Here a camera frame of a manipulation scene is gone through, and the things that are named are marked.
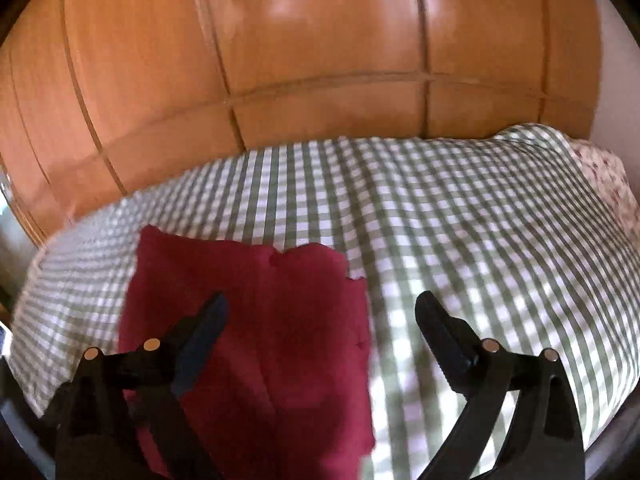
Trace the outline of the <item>dark red garment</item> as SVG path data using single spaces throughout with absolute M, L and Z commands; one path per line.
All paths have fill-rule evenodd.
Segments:
M 162 336 L 214 292 L 227 300 L 227 323 L 180 403 L 220 472 L 357 478 L 375 444 L 366 280 L 320 244 L 281 252 L 146 226 L 119 350 Z

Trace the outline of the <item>green white checkered bedspread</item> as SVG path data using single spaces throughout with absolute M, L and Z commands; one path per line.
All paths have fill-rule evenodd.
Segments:
M 590 183 L 581 148 L 525 124 L 480 141 L 311 141 L 189 170 L 44 245 L 15 306 L 10 370 L 41 413 L 82 350 L 114 349 L 145 226 L 320 243 L 369 283 L 376 445 L 363 478 L 416 474 L 462 409 L 412 324 L 425 289 L 512 351 L 558 350 L 591 444 L 639 380 L 639 241 Z

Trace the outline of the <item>floral patterned pillow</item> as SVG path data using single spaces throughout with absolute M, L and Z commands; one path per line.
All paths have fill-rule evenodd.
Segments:
M 639 204 L 631 191 L 622 160 L 609 150 L 584 140 L 570 140 L 570 146 L 589 183 L 608 204 L 623 230 L 639 240 Z

